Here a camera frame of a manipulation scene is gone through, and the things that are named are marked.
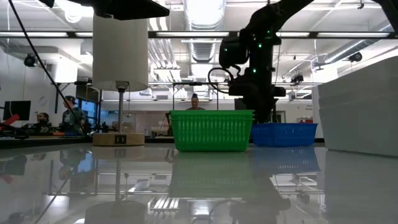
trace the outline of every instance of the wall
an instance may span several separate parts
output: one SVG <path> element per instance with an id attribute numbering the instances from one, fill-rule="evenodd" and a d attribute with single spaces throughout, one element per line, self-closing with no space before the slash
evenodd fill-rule
<path id="1" fill-rule="evenodd" d="M 35 112 L 50 112 L 50 80 L 41 68 L 27 68 L 23 61 L 5 54 L 0 48 L 0 106 L 5 101 L 30 100 L 30 120 L 17 121 L 13 125 L 21 126 L 23 122 L 35 123 Z M 0 110 L 2 120 L 4 110 Z"/>
<path id="2" fill-rule="evenodd" d="M 200 106 L 206 110 L 216 110 L 216 102 L 202 101 Z M 191 107 L 189 101 L 186 102 L 176 102 L 176 110 L 185 110 Z M 124 102 L 124 109 L 127 109 L 127 102 Z M 171 101 L 132 101 L 130 102 L 130 111 L 169 111 L 173 109 L 173 103 Z M 233 110 L 233 101 L 222 101 L 219 103 L 220 110 Z M 115 101 L 104 101 L 101 105 L 101 110 L 118 110 L 118 102 Z M 311 118 L 313 116 L 312 112 L 312 102 L 302 102 L 302 101 L 291 101 L 291 102 L 278 102 L 277 111 L 285 111 L 286 122 L 296 123 L 297 118 Z"/>

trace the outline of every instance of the ceiling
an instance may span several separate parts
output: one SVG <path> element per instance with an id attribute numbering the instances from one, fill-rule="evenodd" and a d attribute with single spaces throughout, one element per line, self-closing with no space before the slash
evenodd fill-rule
<path id="1" fill-rule="evenodd" d="M 91 31 L 92 17 L 82 17 L 76 23 L 66 20 L 65 12 L 61 8 L 49 9 L 36 0 L 13 0 L 17 10 L 27 30 L 34 31 Z M 249 21 L 251 14 L 264 6 L 266 1 L 248 1 L 248 0 L 227 0 L 224 12 L 222 30 L 240 30 Z M 365 8 L 359 10 L 359 0 L 315 0 L 304 10 L 298 12 L 291 17 L 283 26 L 282 30 L 286 31 L 369 31 L 386 17 L 378 4 L 365 0 Z M 165 4 L 171 9 L 170 16 L 166 18 L 169 30 L 186 30 L 184 20 L 183 1 L 182 0 L 166 0 Z M 0 30 L 20 30 L 20 27 L 11 10 L 7 13 L 7 0 L 0 0 Z M 305 81 L 311 82 L 310 62 L 304 61 L 314 59 L 316 55 L 328 54 L 339 47 L 347 44 L 352 40 L 310 40 L 310 39 L 285 39 L 282 45 L 274 47 L 274 66 L 277 72 L 274 73 L 274 79 L 277 76 L 278 82 L 282 82 L 284 78 L 289 78 L 296 72 L 304 74 Z M 189 44 L 182 43 L 182 39 L 171 39 L 173 55 L 177 64 L 181 68 L 180 75 L 182 78 L 192 76 L 191 55 Z M 69 52 L 73 57 L 81 60 L 81 64 L 91 66 L 90 56 L 87 54 L 92 52 L 92 40 L 86 39 L 82 41 L 75 40 L 40 40 L 35 39 L 36 46 L 54 46 Z M 9 46 L 27 45 L 23 39 L 11 39 Z M 396 40 L 382 40 L 364 50 L 361 53 L 364 59 L 374 57 L 376 55 L 388 52 L 390 49 L 397 47 Z M 80 48 L 80 53 L 76 52 L 76 48 Z M 211 61 L 217 64 L 217 53 Z M 300 64 L 300 71 L 294 68 Z M 352 64 L 349 62 L 337 63 L 339 72 L 347 72 Z M 90 70 L 81 70 L 81 77 L 90 77 Z"/>

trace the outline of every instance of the wooden lamp base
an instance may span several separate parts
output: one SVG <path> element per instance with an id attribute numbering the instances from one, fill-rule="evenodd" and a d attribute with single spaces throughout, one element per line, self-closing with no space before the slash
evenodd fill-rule
<path id="1" fill-rule="evenodd" d="M 95 133 L 94 146 L 143 146 L 144 133 Z"/>

